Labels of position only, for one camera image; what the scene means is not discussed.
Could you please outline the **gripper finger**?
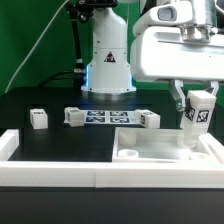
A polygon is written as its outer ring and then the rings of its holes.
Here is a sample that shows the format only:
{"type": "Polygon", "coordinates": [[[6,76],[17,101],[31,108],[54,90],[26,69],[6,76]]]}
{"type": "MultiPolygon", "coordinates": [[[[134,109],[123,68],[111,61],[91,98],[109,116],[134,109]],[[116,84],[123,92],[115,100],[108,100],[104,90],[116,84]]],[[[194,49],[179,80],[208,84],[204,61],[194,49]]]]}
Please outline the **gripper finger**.
{"type": "Polygon", "coordinates": [[[207,83],[206,91],[212,94],[213,96],[216,96],[219,91],[219,82],[218,81],[209,81],[207,83]]]}
{"type": "Polygon", "coordinates": [[[169,81],[169,91],[176,102],[176,109],[179,112],[185,110],[186,102],[185,102],[185,95],[182,90],[183,81],[182,80],[170,80],[169,81]]]}

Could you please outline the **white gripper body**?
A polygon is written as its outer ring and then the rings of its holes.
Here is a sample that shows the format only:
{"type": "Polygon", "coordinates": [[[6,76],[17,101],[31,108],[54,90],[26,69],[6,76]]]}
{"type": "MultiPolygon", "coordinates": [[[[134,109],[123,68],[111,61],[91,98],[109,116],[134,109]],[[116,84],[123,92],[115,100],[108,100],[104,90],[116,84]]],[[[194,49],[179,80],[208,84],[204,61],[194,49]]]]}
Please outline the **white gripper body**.
{"type": "Polygon", "coordinates": [[[185,42],[179,28],[149,27],[132,43],[130,67],[138,82],[224,81],[224,35],[185,42]]]}

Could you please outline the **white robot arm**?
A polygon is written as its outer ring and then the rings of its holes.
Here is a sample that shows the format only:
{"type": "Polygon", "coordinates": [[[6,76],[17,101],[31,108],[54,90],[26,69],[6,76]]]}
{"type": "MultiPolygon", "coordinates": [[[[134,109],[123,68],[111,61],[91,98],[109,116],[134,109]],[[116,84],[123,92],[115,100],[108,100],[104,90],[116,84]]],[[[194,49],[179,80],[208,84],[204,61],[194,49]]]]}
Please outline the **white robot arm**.
{"type": "Polygon", "coordinates": [[[91,0],[93,56],[82,90],[97,98],[133,92],[131,82],[167,82],[176,106],[181,87],[224,83],[224,35],[217,0],[91,0]]]}

